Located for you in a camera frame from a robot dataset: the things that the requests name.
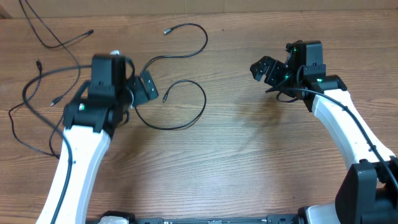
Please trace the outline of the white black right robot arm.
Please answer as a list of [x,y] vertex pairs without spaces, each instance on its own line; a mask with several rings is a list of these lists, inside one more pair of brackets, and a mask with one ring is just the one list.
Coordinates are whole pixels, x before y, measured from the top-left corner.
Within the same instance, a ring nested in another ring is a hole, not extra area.
[[397,223],[397,156],[381,143],[355,108],[338,75],[327,75],[319,40],[285,46],[281,62],[264,56],[250,66],[268,92],[302,101],[330,133],[348,170],[332,203],[297,214],[268,215],[266,223]]

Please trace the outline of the black cable silver plug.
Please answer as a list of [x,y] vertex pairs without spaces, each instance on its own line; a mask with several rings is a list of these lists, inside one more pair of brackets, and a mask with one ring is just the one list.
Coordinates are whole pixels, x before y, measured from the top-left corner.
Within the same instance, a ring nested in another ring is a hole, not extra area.
[[[139,77],[149,73],[149,67],[163,60],[188,60],[202,53],[208,45],[209,37],[205,28],[194,22],[185,22],[166,28],[163,35],[167,36],[176,30],[184,28],[199,29],[203,34],[204,43],[192,53],[182,55],[157,55],[149,59],[139,72]],[[204,88],[194,80],[181,79],[170,82],[164,93],[157,99],[159,105],[151,103],[149,106],[135,106],[134,112],[137,118],[148,128],[159,131],[176,131],[187,129],[194,125],[202,116],[207,104],[207,95]]]

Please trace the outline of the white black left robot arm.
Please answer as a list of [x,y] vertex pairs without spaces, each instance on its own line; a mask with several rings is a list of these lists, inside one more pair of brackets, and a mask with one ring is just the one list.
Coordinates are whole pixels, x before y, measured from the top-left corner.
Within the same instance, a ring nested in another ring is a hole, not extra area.
[[96,54],[91,78],[63,110],[63,144],[38,223],[84,223],[96,174],[129,109],[158,98],[149,72],[126,76],[132,60],[117,50]]

